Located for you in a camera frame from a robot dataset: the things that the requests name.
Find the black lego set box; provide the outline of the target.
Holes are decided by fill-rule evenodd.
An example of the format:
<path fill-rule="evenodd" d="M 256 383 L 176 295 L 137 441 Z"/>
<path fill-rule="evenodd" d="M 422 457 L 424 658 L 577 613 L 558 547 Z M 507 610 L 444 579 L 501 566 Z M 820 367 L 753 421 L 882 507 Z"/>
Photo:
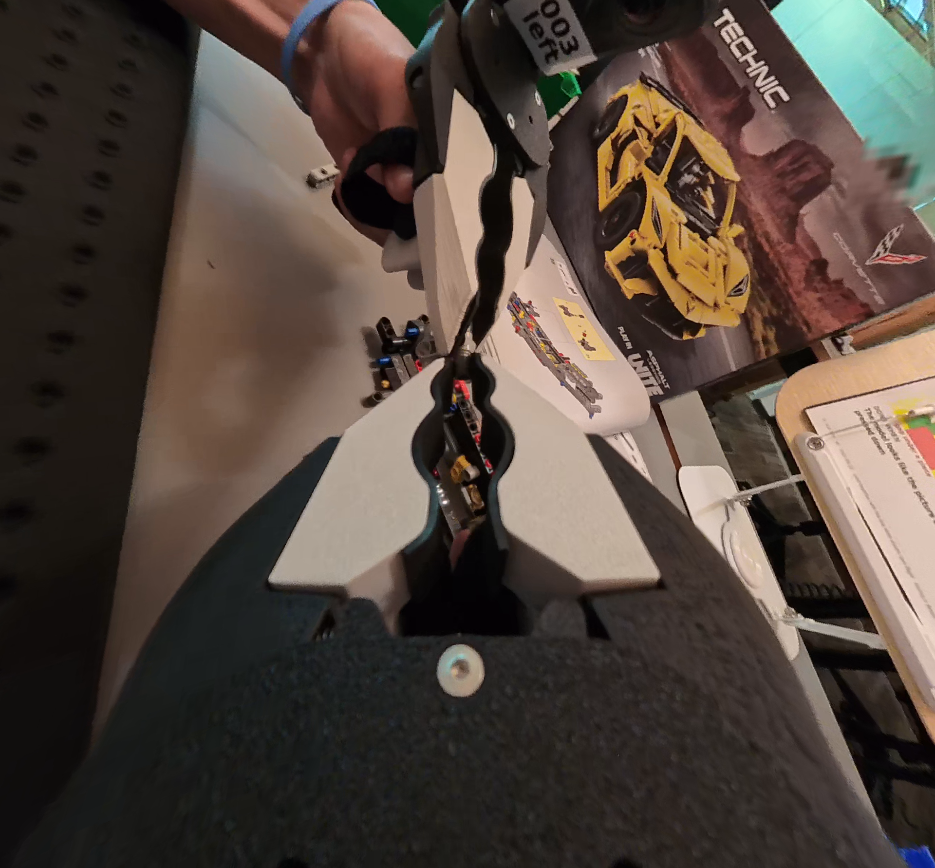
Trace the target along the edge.
<path fill-rule="evenodd" d="M 652 402 L 933 294 L 933 235 L 764 0 L 598 66 L 549 216 Z"/>

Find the blue wristband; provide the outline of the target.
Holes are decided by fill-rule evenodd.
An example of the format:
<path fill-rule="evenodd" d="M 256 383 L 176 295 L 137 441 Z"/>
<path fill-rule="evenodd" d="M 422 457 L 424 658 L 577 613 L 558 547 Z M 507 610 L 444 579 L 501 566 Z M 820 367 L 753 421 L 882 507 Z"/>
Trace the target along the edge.
<path fill-rule="evenodd" d="M 283 85 L 289 91 L 289 94 L 296 103 L 298 109 L 303 114 L 309 114 L 305 102 L 298 94 L 295 83 L 295 63 L 299 46 L 305 38 L 306 32 L 313 23 L 326 16 L 336 6 L 348 2 L 362 2 L 374 9 L 379 9 L 375 0 L 310 0 L 298 12 L 296 18 L 292 21 L 290 28 L 281 45 L 280 52 L 280 75 Z"/>

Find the black perforated panel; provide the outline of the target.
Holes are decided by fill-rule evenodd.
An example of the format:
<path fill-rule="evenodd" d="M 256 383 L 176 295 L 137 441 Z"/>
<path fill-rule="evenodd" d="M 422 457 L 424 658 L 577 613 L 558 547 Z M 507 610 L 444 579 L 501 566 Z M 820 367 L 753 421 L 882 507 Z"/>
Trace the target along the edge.
<path fill-rule="evenodd" d="M 90 742 L 195 49 L 157 0 L 2 0 L 3 861 Z"/>

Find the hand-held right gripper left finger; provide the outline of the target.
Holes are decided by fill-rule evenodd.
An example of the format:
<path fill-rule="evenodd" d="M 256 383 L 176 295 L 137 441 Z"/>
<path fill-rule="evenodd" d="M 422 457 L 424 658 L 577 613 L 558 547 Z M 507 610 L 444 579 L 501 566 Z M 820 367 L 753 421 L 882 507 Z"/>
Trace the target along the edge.
<path fill-rule="evenodd" d="M 411 598 L 404 548 L 426 528 L 430 488 L 412 453 L 435 406 L 435 360 L 339 439 L 267 581 L 374 603 L 391 633 Z"/>

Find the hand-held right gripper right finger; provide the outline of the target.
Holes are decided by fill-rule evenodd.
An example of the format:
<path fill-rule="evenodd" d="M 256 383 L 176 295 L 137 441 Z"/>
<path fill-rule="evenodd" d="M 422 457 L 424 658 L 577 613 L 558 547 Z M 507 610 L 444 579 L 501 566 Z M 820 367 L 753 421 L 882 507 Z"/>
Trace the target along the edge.
<path fill-rule="evenodd" d="M 551 603 L 658 586 L 634 519 L 571 419 L 482 356 L 475 406 L 493 469 L 475 532 L 476 630 L 530 630 Z"/>

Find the person's left hand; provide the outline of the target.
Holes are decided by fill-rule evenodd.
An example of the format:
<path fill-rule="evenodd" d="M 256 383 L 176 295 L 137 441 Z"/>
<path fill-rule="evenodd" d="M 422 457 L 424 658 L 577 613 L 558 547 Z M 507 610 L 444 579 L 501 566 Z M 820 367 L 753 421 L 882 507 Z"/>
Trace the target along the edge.
<path fill-rule="evenodd" d="M 405 85 L 412 45 L 379 9 L 345 0 L 306 31 L 294 64 L 293 86 L 318 136 L 339 168 L 335 195 L 352 227 L 382 245 L 388 231 L 350 217 L 340 185 L 357 150 L 381 131 L 416 127 Z"/>

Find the white printed sheet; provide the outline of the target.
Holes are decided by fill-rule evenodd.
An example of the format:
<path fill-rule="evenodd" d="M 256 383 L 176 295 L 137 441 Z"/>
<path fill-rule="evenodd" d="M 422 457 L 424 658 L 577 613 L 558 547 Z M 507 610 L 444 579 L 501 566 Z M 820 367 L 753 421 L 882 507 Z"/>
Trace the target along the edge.
<path fill-rule="evenodd" d="M 930 376 L 806 409 L 929 640 L 934 633 L 933 404 Z"/>

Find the lego instruction booklet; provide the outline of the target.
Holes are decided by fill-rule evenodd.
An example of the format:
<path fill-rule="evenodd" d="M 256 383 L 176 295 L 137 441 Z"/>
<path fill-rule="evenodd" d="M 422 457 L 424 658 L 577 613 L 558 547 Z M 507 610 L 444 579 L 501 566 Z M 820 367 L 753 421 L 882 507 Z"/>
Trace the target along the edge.
<path fill-rule="evenodd" d="M 584 433 L 606 438 L 651 479 L 632 435 L 650 416 L 649 394 L 547 238 L 541 238 L 480 351 Z"/>

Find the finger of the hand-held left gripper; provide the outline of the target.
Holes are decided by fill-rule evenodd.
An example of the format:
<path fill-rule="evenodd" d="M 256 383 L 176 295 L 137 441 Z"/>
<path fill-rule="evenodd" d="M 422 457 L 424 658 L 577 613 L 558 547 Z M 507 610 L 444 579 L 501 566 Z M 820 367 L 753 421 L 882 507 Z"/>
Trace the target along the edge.
<path fill-rule="evenodd" d="M 477 283 L 466 312 L 466 334 L 479 350 L 539 244 L 546 217 L 548 168 L 528 168 L 497 151 L 479 194 L 481 236 L 475 253 Z"/>
<path fill-rule="evenodd" d="M 483 194 L 504 165 L 481 114 L 454 89 L 444 164 L 419 184 L 413 200 L 427 313 L 443 355 L 470 324 L 485 239 Z"/>

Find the multicoloured lego chassis assembly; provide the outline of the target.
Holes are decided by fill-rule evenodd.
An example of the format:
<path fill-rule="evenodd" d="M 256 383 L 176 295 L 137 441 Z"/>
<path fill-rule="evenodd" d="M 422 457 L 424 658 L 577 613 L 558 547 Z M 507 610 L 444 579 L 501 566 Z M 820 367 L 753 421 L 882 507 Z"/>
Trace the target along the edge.
<path fill-rule="evenodd" d="M 362 400 L 373 408 L 440 357 L 426 314 L 401 326 L 382 316 L 364 330 L 374 388 Z M 469 380 L 455 379 L 441 422 L 441 454 L 433 469 L 439 507 L 450 535 L 474 529 L 487 515 L 493 466 L 482 447 L 482 414 Z"/>

